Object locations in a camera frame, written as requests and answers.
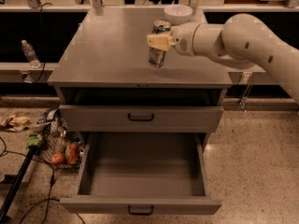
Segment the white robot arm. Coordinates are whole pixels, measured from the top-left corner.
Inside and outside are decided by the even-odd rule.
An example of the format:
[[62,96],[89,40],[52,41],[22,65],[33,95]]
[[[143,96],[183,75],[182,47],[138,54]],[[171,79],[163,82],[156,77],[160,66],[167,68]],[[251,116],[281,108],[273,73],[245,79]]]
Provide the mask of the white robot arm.
[[204,56],[230,67],[257,64],[299,103],[299,50],[250,14],[236,14],[224,24],[187,22],[150,34],[147,42],[154,49]]

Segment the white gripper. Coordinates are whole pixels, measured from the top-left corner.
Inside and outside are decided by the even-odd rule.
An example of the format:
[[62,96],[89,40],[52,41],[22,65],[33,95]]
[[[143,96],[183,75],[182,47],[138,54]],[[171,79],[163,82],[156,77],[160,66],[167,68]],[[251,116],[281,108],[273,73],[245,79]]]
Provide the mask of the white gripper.
[[193,39],[199,26],[197,22],[187,22],[175,27],[173,36],[169,33],[147,35],[148,45],[161,51],[169,51],[174,47],[175,51],[181,55],[194,56]]

